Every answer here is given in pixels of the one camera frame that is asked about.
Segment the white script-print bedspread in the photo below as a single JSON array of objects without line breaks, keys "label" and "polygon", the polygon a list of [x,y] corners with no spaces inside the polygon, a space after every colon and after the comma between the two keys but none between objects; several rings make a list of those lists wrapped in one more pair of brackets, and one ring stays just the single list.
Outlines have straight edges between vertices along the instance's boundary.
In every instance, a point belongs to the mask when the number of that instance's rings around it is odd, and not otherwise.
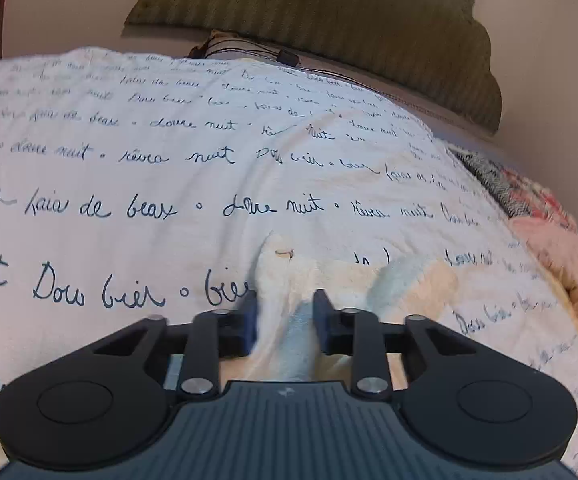
[{"label": "white script-print bedspread", "polygon": [[[261,300],[225,379],[347,377],[315,289],[420,313],[578,406],[578,322],[483,186],[416,116],[251,60],[102,49],[0,61],[0,389],[149,315]],[[0,466],[4,463],[0,448]],[[578,474],[578,426],[564,457]]]}]

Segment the striped pillow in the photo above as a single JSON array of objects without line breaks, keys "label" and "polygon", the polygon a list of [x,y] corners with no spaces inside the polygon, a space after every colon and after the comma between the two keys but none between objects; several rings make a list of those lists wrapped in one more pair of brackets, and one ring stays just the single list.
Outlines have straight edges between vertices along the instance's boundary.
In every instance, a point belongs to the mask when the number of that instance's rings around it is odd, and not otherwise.
[{"label": "striped pillow", "polygon": [[276,63],[288,67],[298,67],[300,57],[281,47],[261,44],[253,39],[240,36],[234,32],[212,30],[202,44],[191,48],[188,58],[219,58],[220,60],[234,60],[235,58],[256,58],[264,62]]}]

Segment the cream fleece pants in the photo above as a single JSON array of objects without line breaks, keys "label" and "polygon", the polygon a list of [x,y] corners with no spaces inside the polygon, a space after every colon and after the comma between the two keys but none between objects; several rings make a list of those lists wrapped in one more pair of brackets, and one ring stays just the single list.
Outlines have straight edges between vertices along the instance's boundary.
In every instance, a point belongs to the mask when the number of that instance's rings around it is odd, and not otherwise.
[{"label": "cream fleece pants", "polygon": [[265,238],[253,266],[257,341],[249,356],[230,358],[223,379],[253,382],[351,382],[347,352],[323,349],[342,315],[374,314],[386,323],[408,315],[435,320],[457,294],[458,278],[431,256],[400,256],[362,266],[306,255],[277,233]]}]

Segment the olive green padded headboard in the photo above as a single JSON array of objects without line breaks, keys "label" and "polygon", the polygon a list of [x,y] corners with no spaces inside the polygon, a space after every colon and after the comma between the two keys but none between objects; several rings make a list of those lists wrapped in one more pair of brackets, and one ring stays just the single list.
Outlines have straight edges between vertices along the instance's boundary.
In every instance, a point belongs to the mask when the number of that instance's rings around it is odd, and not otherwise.
[{"label": "olive green padded headboard", "polygon": [[218,29],[391,80],[490,133],[502,92],[475,0],[138,0],[130,26]]}]

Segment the pink floral blanket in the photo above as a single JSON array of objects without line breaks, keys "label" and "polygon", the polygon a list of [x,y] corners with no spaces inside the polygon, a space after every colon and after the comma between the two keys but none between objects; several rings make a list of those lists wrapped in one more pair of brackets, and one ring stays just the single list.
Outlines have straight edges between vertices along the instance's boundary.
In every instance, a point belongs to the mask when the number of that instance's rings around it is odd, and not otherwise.
[{"label": "pink floral blanket", "polygon": [[454,156],[510,218],[510,227],[566,290],[578,318],[578,225],[554,193],[479,152],[451,144]]}]

